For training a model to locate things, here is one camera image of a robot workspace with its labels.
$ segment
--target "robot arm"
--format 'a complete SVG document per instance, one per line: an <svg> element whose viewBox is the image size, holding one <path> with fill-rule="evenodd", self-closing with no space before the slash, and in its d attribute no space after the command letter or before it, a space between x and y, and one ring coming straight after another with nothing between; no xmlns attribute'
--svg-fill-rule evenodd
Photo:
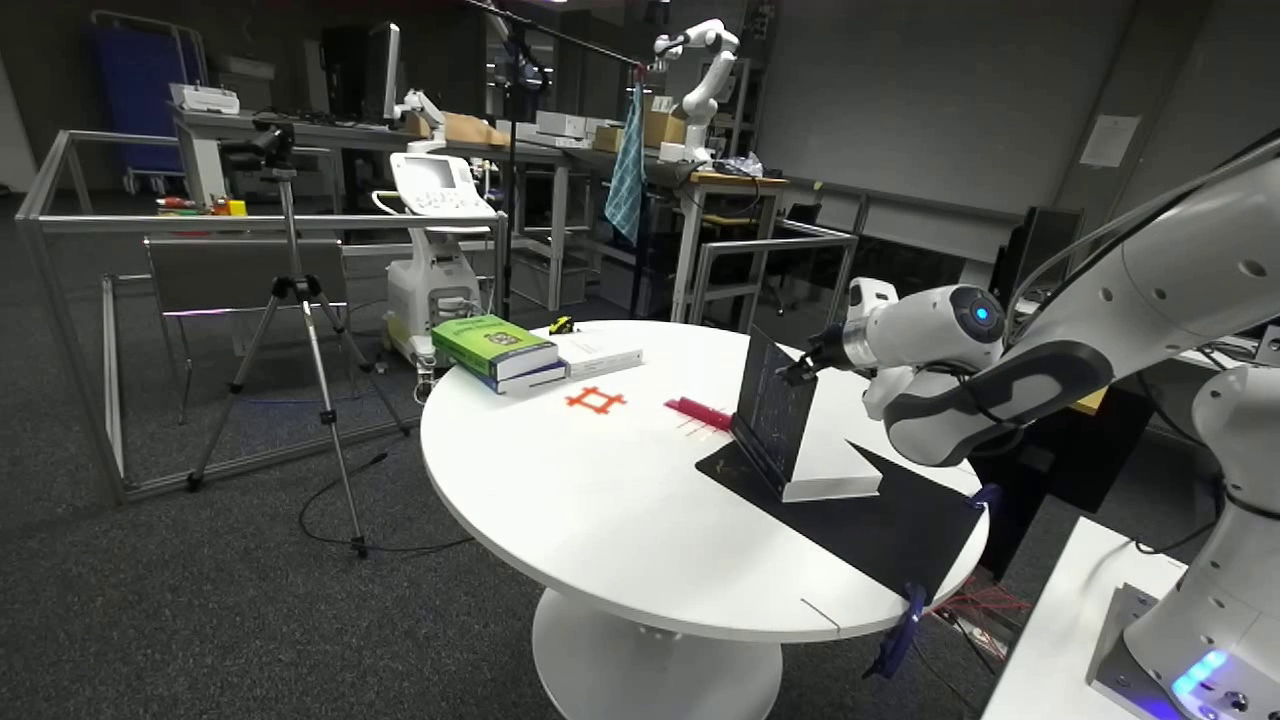
<svg viewBox="0 0 1280 720"><path fill-rule="evenodd" d="M1016 424L1280 317L1280 140L1087 241L1106 247L1076 262L1081 267L1008 340L1008 354L993 347L1001 360L980 371L940 367L964 358L937 343L944 324L964 329L950 306L918 296L872 313L853 306L850 360L864 371L911 367L911 384L884 401L890 441L908 461L962 465Z"/></svg>
<svg viewBox="0 0 1280 720"><path fill-rule="evenodd" d="M809 360L876 371L864 397L922 465L1034 424L1091 388L1280 317L1280 140L1101 228L1042 313L1008 335L972 333L987 296L897 300L859 282L843 333ZM1112 691L1140 716L1280 709L1280 367L1234 367L1196 397L1196 430L1225 468L1225 513L1183 581L1106 648Z"/></svg>
<svg viewBox="0 0 1280 720"><path fill-rule="evenodd" d="M420 114L434 124L434 136L412 140L409 152L435 152L445 149L445 114L434 104L429 94L412 88L403 94L403 104L395 104L395 121L403 121L409 114Z"/></svg>
<svg viewBox="0 0 1280 720"><path fill-rule="evenodd" d="M719 24L719 21L704 21L704 24L691 24L690 33L679 36L658 36L651 40L651 51L658 51L658 67L669 67L673 62L679 62L690 49L711 49L716 43L716 58L711 58L711 67L704 74L704 80L685 94L679 102L679 114L690 117L690 149L704 156L704 140L709 140L709 124L719 109L719 97L733 80L733 63L735 63L735 36Z"/></svg>

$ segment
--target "desk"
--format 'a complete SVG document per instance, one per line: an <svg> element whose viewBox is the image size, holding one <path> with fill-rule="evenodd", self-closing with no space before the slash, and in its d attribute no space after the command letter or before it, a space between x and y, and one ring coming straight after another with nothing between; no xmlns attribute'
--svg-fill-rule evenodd
<svg viewBox="0 0 1280 720"><path fill-rule="evenodd" d="M1182 578L1182 562L1144 556L1129 536L1076 519L986 720L1133 720L1125 704L1087 685L1087 661L1120 586L1170 596Z"/></svg>
<svg viewBox="0 0 1280 720"><path fill-rule="evenodd" d="M565 716L767 716L780 643L884 634L904 600L755 513L691 465L724 431L663 408L691 397L735 408L748 335L695 324L584 324L602 343L642 340L643 366L539 397L493 397L447 371L420 424L447 513L504 563L539 581L534 661ZM609 418L573 408L596 384ZM864 380L829 371L816 420L902 461L859 411ZM978 491L967 465L918 468ZM940 596L987 540L980 519Z"/></svg>
<svg viewBox="0 0 1280 720"><path fill-rule="evenodd" d="M773 236L773 218L776 218L776 199L787 194L794 185L780 176L724 176L724 173L691 173L691 180L679 188L679 255L678 255L678 282L673 282L673 322L679 324L690 313L690 284L691 284L691 264L695 264L695 244L699 244L699 228L704 228L704 205L709 197L762 197L762 224L755 236Z"/></svg>
<svg viewBox="0 0 1280 720"><path fill-rule="evenodd" d="M190 197L207 205L213 197L227 197L221 143L247 143L260 128L258 117L221 117L221 114L171 114L171 128L179 140L179 160L190 176ZM340 156L337 149L364 152L399 152L412 136L367 124L303 124L292 121L299 152L323 152L319 167L328 176L328 194L340 199Z"/></svg>
<svg viewBox="0 0 1280 720"><path fill-rule="evenodd" d="M554 218L545 228L527 228L526 213L527 213L527 167L554 167ZM570 218L573 205L573 173L584 173L584 220L588 228L576 228ZM592 180L611 173L611 156L609 152L592 152L592 149L556 149L556 143L537 143L537 140L521 140L518 143L518 247L537 251L549 262L549 290L545 290L545 309L561 313L565 306L565 262L570 262L570 241L576 232L592 232L592 213L596 213L596 194Z"/></svg>

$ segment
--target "table pedestal base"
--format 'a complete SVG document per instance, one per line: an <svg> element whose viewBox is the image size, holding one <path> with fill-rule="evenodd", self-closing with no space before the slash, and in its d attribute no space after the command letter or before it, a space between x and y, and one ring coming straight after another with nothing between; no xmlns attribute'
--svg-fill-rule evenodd
<svg viewBox="0 0 1280 720"><path fill-rule="evenodd" d="M534 663L570 720L765 720L780 679L776 643L673 638L545 592Z"/></svg>

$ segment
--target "cable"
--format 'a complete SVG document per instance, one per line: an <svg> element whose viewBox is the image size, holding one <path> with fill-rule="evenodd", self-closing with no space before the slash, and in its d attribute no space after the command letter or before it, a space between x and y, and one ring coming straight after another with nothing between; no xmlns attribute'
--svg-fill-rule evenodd
<svg viewBox="0 0 1280 720"><path fill-rule="evenodd" d="M1140 540L1133 540L1133 549L1144 551L1144 556L1170 556L1170 551L1177 551L1177 549L1210 536L1214 528L1217 528L1217 516L1214 516L1210 526L1191 528L1191 534L1182 536L1182 540L1170 540L1170 545L1140 545Z"/></svg>
<svg viewBox="0 0 1280 720"><path fill-rule="evenodd" d="M1001 677L1001 670L987 661L987 654L962 627L962 621L964 621L962 613L929 613L929 616L937 624L944 624L950 634L956 634L967 643L967 654L987 670L987 677Z"/></svg>
<svg viewBox="0 0 1280 720"><path fill-rule="evenodd" d="M403 197L393 194L393 188L372 188L372 194L367 194L372 208L379 208L379 213L388 213L388 218L412 218L412 213L395 213L395 208L388 205L388 197L395 197L395 199L403 205Z"/></svg>
<svg viewBox="0 0 1280 720"><path fill-rule="evenodd" d="M386 465L395 445L372 454L364 465L357 465L357 468L348 471L348 480L357 480L361 471ZM328 491L337 491L337 488L340 488L340 480L319 486L319 488L298 509L298 528L303 534L303 540L348 549L348 545L353 545L348 536L323 536L323 534L318 534L318 528L310 526L318 501L328 495ZM367 545L367 551L435 556L435 551L454 551L454 549L466 549L466 545L476 545L476 540L472 540L472 536L458 536L458 540L442 540L442 545Z"/></svg>
<svg viewBox="0 0 1280 720"><path fill-rule="evenodd" d="M937 685L944 685L967 714L978 714L978 704L944 671L937 671L918 643L911 643L911 658Z"/></svg>
<svg viewBox="0 0 1280 720"><path fill-rule="evenodd" d="M1201 438L1187 438L1182 424L1174 424L1174 420L1164 418L1164 408L1157 406L1153 384L1148 384L1144 378L1140 378L1140 384L1144 384L1157 418L1161 418L1174 431L1182 431L1183 441L1191 441L1191 445L1201 445L1203 454L1214 454ZM1237 491L1230 491L1220 475L1214 475L1214 488L1217 488L1217 516L1225 513L1225 495L1234 495L1237 509L1252 513L1252 516L1280 519L1280 513L1257 509L1257 505L1242 501ZM1161 545L1161 549L1182 549L1182 545L1203 536L1210 528L1196 528L1191 536L1174 540L1174 545Z"/></svg>
<svg viewBox="0 0 1280 720"><path fill-rule="evenodd" d="M1137 384L1140 384L1144 397L1153 401L1153 411L1161 418L1161 424L1170 424L1170 430L1174 430L1177 438L1183 438L1187 445L1210 448L1201 438L1191 438L1187 430L1182 430L1182 424L1164 411L1164 406L1157 401L1148 378L1137 378Z"/></svg>
<svg viewBox="0 0 1280 720"><path fill-rule="evenodd" d="M1091 581L1095 581L1117 556L1125 556L1129 549L1133 549L1133 540L1110 549L1110 551L1087 567L1087 578L1083 578L1081 590L1091 590Z"/></svg>

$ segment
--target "tripod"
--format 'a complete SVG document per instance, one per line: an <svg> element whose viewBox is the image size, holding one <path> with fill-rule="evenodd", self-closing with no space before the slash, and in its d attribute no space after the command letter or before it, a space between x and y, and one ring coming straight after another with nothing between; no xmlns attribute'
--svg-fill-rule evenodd
<svg viewBox="0 0 1280 720"><path fill-rule="evenodd" d="M292 180L298 180L298 167L292 167L292 128L288 124L271 124L260 140L253 140L260 160L264 160L264 176L281 188L281 218L283 218L283 241L288 241L288 278L276 278L271 290L269 290L269 309L247 340L247 354L227 384L227 401L213 424L213 438L200 454L200 465L190 471L190 491L200 491L206 488L206 471L207 471L207 461L213 461L213 448L215 441L226 438L227 430L227 418L234 418L234 406L237 397L245 391L245 380L258 366L258 354L264 343L264 335L271 333L271 322L276 322L276 309L281 306L299 306L303 313L303 329L310 329L310 354L312 354L312 367L318 367L318 388L319 388L319 424L328 430L328 445L332 445L332 457L337 457L337 475L344 486L344 501L348 501L348 519L353 519L353 551L364 562L367 556L367 540L364 540L364 528L361 528L361 513L357 513L357 491L353 491L353 471L348 471L348 457L344 457L344 441L337 431L337 408L332 408L332 391L328 391L328 371L323 371L323 354L319 354L319 333L318 333L318 313L328 322L332 335L344 340L344 347L353 354L361 378L367 380L372 366L367 358L361 354L357 335L337 322L323 290L318 278L303 271L303 262L299 262L299 241L298 241L298 208L292 208ZM409 438L409 424L395 418L393 401L372 384L372 391L379 397L379 406L388 408L388 418L395 420L395 430Z"/></svg>

